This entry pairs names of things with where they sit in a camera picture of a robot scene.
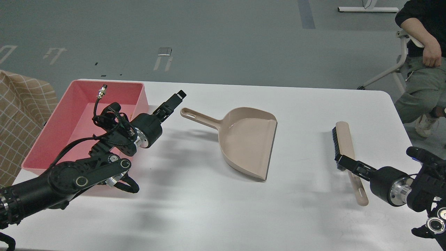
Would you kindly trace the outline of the seated person's hand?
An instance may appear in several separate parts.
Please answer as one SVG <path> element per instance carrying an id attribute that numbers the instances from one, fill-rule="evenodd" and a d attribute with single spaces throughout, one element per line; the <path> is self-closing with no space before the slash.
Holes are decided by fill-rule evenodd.
<path id="1" fill-rule="evenodd" d="M 425 44 L 422 63 L 427 67 L 440 67 L 441 55 L 441 46 L 437 42 Z"/>

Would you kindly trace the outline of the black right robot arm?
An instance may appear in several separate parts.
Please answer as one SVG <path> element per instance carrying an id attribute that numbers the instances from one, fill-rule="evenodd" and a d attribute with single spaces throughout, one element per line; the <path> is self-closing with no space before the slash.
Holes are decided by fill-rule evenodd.
<path id="1" fill-rule="evenodd" d="M 406 154 L 422 164 L 414 176 L 390 166 L 375 169 L 342 154 L 337 154 L 335 160 L 340 167 L 368 181 L 371 192 L 389 205 L 426 211 L 426 223 L 411 232 L 420 238 L 435 239 L 445 250 L 445 160 L 414 146 L 408 147 Z"/>

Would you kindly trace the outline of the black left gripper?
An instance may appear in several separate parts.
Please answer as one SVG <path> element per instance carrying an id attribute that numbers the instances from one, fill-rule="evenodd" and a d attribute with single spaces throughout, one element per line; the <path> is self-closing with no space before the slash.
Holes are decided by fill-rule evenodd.
<path id="1" fill-rule="evenodd" d="M 161 123 L 164 122 L 186 97 L 183 90 L 173 94 L 163 102 L 152 114 L 140 113 L 132 120 L 132 126 L 138 129 L 141 148 L 149 148 L 162 135 Z"/>

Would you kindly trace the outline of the seated person's forearm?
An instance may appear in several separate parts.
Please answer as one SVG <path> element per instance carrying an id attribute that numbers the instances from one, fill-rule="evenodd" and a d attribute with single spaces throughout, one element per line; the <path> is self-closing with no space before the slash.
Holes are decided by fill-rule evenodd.
<path id="1" fill-rule="evenodd" d="M 419 41 L 424 48 L 439 46 L 437 39 L 426 30 L 426 28 L 417 18 L 406 19 L 401 23 L 400 27 Z"/>

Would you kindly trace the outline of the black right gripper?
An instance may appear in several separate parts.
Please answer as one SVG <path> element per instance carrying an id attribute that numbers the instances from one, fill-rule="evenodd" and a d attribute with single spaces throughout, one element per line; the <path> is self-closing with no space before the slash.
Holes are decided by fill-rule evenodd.
<path id="1" fill-rule="evenodd" d="M 354 175 L 369 181 L 371 192 L 389 205 L 399 207 L 407 203 L 407 195 L 410 192 L 410 176 L 407 173 L 390 166 L 377 170 L 342 154 L 337 154 L 335 161 L 338 170 L 349 170 Z"/>

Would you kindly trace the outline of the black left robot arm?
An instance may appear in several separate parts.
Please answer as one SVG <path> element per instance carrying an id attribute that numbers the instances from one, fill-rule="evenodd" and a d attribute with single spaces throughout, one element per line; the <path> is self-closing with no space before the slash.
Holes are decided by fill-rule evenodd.
<path id="1" fill-rule="evenodd" d="M 129 157 L 138 148 L 149 148 L 161 136 L 164 122 L 186 97 L 180 90 L 152 114 L 140 113 L 132 121 L 113 102 L 97 114 L 107 85 L 98 91 L 92 121 L 103 135 L 80 138 L 65 146 L 41 175 L 1 189 L 1 229 L 46 209 L 65 209 L 69 203 L 95 185 L 109 185 L 138 193 L 139 185 L 128 171 Z"/>

